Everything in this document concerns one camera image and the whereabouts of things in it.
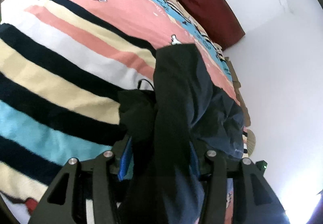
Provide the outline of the brown cardboard strip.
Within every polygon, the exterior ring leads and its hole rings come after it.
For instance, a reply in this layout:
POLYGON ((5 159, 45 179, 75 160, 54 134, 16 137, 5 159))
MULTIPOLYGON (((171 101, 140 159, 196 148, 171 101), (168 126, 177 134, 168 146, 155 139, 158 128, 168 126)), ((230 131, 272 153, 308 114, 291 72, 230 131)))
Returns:
POLYGON ((250 115, 249 115, 248 108, 246 107, 246 104, 245 104, 245 102, 243 100, 243 97, 242 97, 242 94, 240 92, 241 83, 240 83, 240 81, 238 79, 238 76, 237 76, 237 74, 236 74, 236 72, 234 70, 233 64, 231 63, 229 57, 225 57, 225 61, 226 61, 226 64, 227 64, 227 66, 229 68, 229 71, 231 72, 235 94, 237 96, 237 100, 239 101, 240 106, 241 106, 242 111, 243 111, 243 114, 244 114, 245 126, 250 127, 251 118, 250 118, 250 115))

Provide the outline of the black puffer jacket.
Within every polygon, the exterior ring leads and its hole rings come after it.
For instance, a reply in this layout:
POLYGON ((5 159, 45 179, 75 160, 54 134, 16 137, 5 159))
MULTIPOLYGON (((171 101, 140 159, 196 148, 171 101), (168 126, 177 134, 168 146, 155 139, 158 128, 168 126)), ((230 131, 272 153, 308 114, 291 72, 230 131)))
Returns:
POLYGON ((194 44, 157 50, 153 90, 119 93, 120 124, 132 138, 134 171, 122 223, 194 223, 204 190, 192 150, 243 153, 240 105, 216 87, 194 44))

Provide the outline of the pink Hello Kitty blanket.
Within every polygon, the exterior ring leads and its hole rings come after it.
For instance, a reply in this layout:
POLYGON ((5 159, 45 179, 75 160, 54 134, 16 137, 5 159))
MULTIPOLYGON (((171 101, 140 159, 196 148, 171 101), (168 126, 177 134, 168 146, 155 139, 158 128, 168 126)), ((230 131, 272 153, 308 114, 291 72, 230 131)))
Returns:
MULTIPOLYGON (((157 50, 177 44, 194 44, 240 105, 222 46, 178 0, 37 0, 1 24, 1 200, 12 215, 29 223, 70 158, 94 159, 128 135, 119 93, 153 90, 157 50)), ((133 171, 132 150, 112 185, 119 223, 133 171)))

